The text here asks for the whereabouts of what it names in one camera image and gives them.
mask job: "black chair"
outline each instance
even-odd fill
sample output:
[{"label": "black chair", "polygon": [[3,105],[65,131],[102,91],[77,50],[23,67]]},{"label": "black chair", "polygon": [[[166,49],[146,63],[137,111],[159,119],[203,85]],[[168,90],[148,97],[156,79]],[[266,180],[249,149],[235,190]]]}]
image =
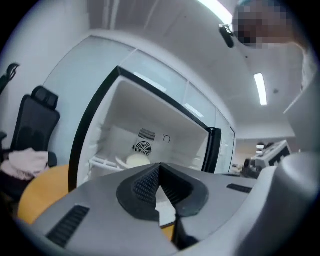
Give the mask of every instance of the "black chair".
[{"label": "black chair", "polygon": [[[58,96],[42,86],[36,87],[31,95],[22,98],[10,149],[2,149],[2,140],[7,136],[0,132],[0,162],[10,152],[33,148],[48,151],[49,140],[60,114],[56,111]],[[53,152],[48,154],[48,166],[57,165]],[[0,171],[0,189],[18,202],[31,180],[20,180]]]},{"label": "black chair", "polygon": [[16,69],[19,66],[20,65],[17,63],[10,64],[6,70],[6,74],[0,78],[0,95],[2,94],[8,83],[15,77]]}]

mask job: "chair headrest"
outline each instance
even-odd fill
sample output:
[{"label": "chair headrest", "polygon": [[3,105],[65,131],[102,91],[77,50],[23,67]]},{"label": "chair headrest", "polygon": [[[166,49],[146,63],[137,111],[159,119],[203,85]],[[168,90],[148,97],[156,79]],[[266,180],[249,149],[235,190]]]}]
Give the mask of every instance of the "chair headrest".
[{"label": "chair headrest", "polygon": [[31,98],[51,110],[56,109],[59,99],[57,95],[55,95],[54,93],[52,93],[51,91],[49,91],[41,85],[37,86],[32,91]]}]

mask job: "pink cloth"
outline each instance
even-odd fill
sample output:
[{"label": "pink cloth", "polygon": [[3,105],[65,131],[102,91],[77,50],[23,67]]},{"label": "pink cloth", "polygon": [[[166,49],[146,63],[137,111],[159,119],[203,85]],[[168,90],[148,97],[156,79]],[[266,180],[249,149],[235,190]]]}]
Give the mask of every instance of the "pink cloth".
[{"label": "pink cloth", "polygon": [[48,169],[48,152],[34,151],[32,148],[14,151],[0,169],[12,177],[29,181]]}]

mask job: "desk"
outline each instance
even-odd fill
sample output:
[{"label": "desk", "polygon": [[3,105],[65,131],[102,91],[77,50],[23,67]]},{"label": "desk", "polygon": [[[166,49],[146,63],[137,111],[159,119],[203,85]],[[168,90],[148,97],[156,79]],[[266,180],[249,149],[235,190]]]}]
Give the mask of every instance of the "desk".
[{"label": "desk", "polygon": [[[46,209],[68,194],[69,165],[53,167],[30,182],[23,192],[18,218],[32,224]],[[162,229],[171,240],[174,226]]]}]

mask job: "refrigerator fan vent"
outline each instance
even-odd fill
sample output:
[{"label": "refrigerator fan vent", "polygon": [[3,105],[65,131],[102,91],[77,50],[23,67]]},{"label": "refrigerator fan vent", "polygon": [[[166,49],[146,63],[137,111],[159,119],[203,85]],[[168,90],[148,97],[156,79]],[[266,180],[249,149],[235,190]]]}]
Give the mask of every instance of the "refrigerator fan vent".
[{"label": "refrigerator fan vent", "polygon": [[134,151],[149,156],[151,153],[151,145],[147,141],[140,141],[135,145]]},{"label": "refrigerator fan vent", "polygon": [[153,131],[149,131],[149,130],[147,130],[145,128],[142,128],[140,130],[140,132],[139,132],[138,137],[142,138],[144,140],[148,140],[148,141],[154,142],[155,138],[156,138],[156,134]]}]

